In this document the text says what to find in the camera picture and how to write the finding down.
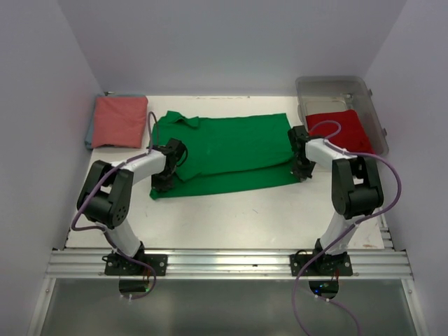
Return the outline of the green polo shirt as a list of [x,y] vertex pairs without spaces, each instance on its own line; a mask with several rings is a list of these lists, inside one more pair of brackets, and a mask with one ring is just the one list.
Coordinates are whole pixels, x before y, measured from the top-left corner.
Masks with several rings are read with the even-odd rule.
[[153,200],[235,193],[297,183],[284,113],[233,118],[188,118],[168,111],[153,136],[161,145],[182,141],[188,150],[176,168],[174,187],[152,189]]

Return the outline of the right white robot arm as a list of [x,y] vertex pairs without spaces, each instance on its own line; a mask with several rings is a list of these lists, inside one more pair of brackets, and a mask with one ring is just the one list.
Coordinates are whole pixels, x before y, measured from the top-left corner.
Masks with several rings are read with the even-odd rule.
[[288,130],[293,151],[292,174],[303,182],[312,177],[315,165],[331,172],[331,201],[334,214],[327,230],[316,240],[311,255],[297,252],[292,266],[306,275],[352,275],[347,246],[358,221],[382,206],[384,194],[374,158],[349,154],[325,138],[311,136],[304,126]]

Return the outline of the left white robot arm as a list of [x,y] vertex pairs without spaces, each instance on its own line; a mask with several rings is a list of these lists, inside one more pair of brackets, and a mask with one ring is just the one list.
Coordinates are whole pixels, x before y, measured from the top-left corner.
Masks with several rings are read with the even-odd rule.
[[176,170],[187,158],[186,145],[170,139],[164,146],[151,145],[146,152],[123,162],[95,161],[78,197],[71,229],[101,230],[113,252],[122,256],[121,267],[132,275],[141,273],[146,259],[139,252],[144,246],[127,220],[132,188],[149,178],[154,191],[171,190]]

